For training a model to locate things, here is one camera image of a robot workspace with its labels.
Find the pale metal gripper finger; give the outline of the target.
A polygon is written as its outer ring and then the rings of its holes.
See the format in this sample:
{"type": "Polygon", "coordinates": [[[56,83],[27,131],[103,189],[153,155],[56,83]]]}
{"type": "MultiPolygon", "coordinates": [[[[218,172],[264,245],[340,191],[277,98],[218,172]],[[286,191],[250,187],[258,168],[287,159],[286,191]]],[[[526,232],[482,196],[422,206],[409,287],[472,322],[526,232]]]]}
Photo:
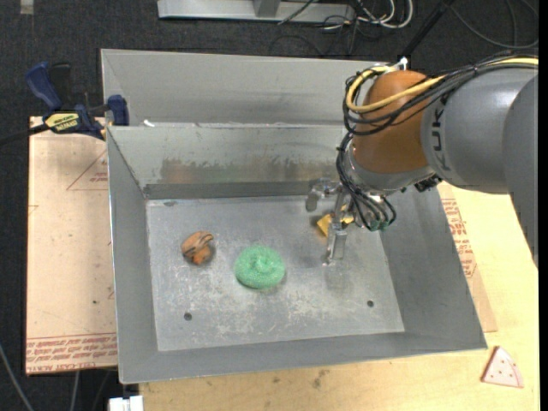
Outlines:
{"type": "Polygon", "coordinates": [[[319,178],[312,183],[308,191],[305,202],[306,210],[309,212],[315,211],[321,199],[338,194],[340,188],[340,182],[332,181],[330,178],[319,178]]]}
{"type": "Polygon", "coordinates": [[[340,223],[331,223],[327,232],[324,266],[334,265],[344,258],[347,231],[340,223]]]}

